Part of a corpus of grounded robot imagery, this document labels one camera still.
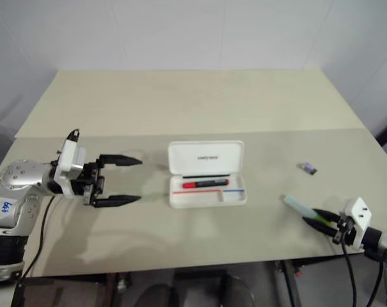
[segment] beige tabletop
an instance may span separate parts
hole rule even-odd
[[[2,167],[23,158],[49,162],[56,157],[55,151],[60,149],[64,137],[74,126],[79,127],[81,132],[85,130],[80,137],[80,144],[88,150],[87,161],[95,160],[99,154],[105,153],[125,154],[144,162],[129,168],[108,166],[104,170],[105,193],[142,195],[142,199],[135,203],[118,208],[95,209],[82,205],[81,200],[67,201],[57,196],[50,211],[43,252],[33,269],[33,276],[136,271],[339,253],[340,250],[329,240],[304,224],[297,213],[281,202],[283,194],[292,194],[311,207],[335,212],[342,209],[347,199],[361,196],[373,213],[372,225],[387,230],[387,156],[319,71],[238,72],[237,84],[244,84],[246,90],[243,91],[251,91],[252,86],[255,91],[262,88],[263,91],[258,91],[258,95],[272,97],[276,103],[244,99],[241,101],[243,109],[239,112],[238,108],[231,106],[232,100],[229,100],[226,108],[232,107],[236,113],[227,115],[222,112],[226,117],[219,115],[213,121],[203,117],[207,113],[192,108],[191,115],[185,118],[186,125],[181,125],[183,133],[175,129],[176,124],[180,125],[180,119],[150,114],[148,123],[144,118],[124,115],[134,127],[128,121],[117,122],[122,115],[117,107],[106,104],[102,108],[96,103],[95,95],[99,92],[97,83],[101,91],[110,97],[110,101],[119,101],[115,98],[117,95],[125,96],[125,92],[132,91],[123,90],[119,86],[121,80],[132,79],[130,74],[90,72],[89,80],[93,86],[87,86],[86,72],[59,73],[3,161]],[[157,76],[160,73],[135,74],[138,79],[141,75]],[[177,77],[166,77],[173,74],[189,75],[188,72],[164,73],[163,79],[176,82]],[[235,72],[192,74],[200,80],[186,78],[195,79],[204,88],[206,82],[203,79],[207,74],[209,79],[217,79],[218,82],[221,82],[219,78],[224,75],[228,76],[228,80],[234,79],[236,75]],[[253,77],[272,80],[271,86],[258,85],[252,81]],[[72,84],[74,79],[81,80],[76,89]],[[169,88],[168,96],[173,95],[172,87],[152,85],[152,88],[152,91]],[[149,86],[145,88],[145,91],[150,90]],[[81,99],[80,91],[84,93],[86,101]],[[59,112],[54,105],[58,96],[64,106],[70,104],[73,110],[67,113],[68,121],[63,123],[57,120],[57,116],[52,119],[51,114]],[[171,113],[177,105],[176,100],[166,99],[164,93],[159,96],[161,106],[155,106],[155,112],[162,109],[162,115],[168,114],[166,110]],[[247,98],[255,96],[252,93],[246,94]],[[182,97],[178,102],[181,104],[180,110],[188,104],[184,103]],[[201,97],[197,101],[204,101],[207,95],[192,90],[189,99],[193,97]],[[229,95],[224,96],[215,91],[214,97],[221,99]],[[152,103],[144,104],[146,108]],[[116,106],[119,105],[122,111],[125,106],[129,108],[125,103]],[[80,108],[83,108],[83,112],[75,121],[75,114],[78,114]],[[144,107],[138,104],[130,108],[142,112]],[[105,123],[100,129],[95,129],[85,120],[86,114],[92,117],[96,109],[100,115],[96,123]],[[106,118],[106,109],[111,110],[115,120]],[[247,116],[256,111],[260,121],[247,121]],[[48,124],[36,131],[34,126],[43,120],[41,114],[49,123],[54,122],[55,128]],[[237,121],[231,124],[229,120],[233,115]],[[138,121],[145,124],[138,128]],[[211,133],[202,130],[199,122],[209,129],[214,127]],[[131,129],[129,135],[126,135],[128,130],[120,130],[123,135],[114,133],[119,125]],[[45,138],[47,134],[55,138]],[[246,146],[242,173],[248,190],[247,204],[242,207],[172,209],[168,203],[169,142],[236,139],[243,141]],[[317,167],[318,172],[314,176],[297,167],[297,164],[305,161]],[[34,257],[39,231],[40,223],[37,222],[26,248],[26,260]]]

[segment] floor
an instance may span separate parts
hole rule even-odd
[[[352,257],[358,290],[357,306],[365,306],[377,275],[377,264],[362,255]],[[255,306],[290,306],[285,279],[273,262],[218,265],[208,270],[225,269],[243,280],[252,291]],[[138,297],[150,285],[167,283],[179,292],[183,307],[215,307],[218,279],[202,278],[174,280],[175,270],[155,270],[132,273],[132,286],[122,295],[122,307],[133,307]],[[304,307],[351,306],[352,290],[344,259],[313,264],[301,269],[297,287]],[[26,289],[26,307],[98,307],[103,287],[95,283],[51,280],[48,284],[31,285]],[[373,304],[386,306],[383,283]]]

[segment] handwritten label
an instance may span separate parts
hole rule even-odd
[[[9,213],[16,203],[17,200],[0,197],[0,217]]]

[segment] marker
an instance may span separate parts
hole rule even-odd
[[[182,184],[184,189],[194,189],[195,187],[218,187],[220,185],[228,185],[228,179],[216,179],[207,181],[185,182]]]

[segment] white wall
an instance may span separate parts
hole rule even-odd
[[[58,69],[321,67],[387,124],[387,0],[0,0],[0,161]]]

